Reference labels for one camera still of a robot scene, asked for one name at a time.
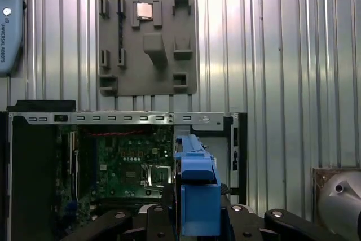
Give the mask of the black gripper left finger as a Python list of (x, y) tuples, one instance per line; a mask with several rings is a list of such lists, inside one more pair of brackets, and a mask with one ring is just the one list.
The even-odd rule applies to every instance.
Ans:
[(111, 210), (63, 240), (177, 240), (174, 206), (175, 185), (167, 184), (160, 203), (144, 205), (134, 216)]

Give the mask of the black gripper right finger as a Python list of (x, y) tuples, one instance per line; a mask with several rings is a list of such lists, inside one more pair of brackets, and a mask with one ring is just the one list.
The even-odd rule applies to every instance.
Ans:
[(231, 204), (230, 190), (221, 184), (221, 235), (219, 240), (343, 240), (338, 234), (282, 209), (258, 216), (249, 206)]

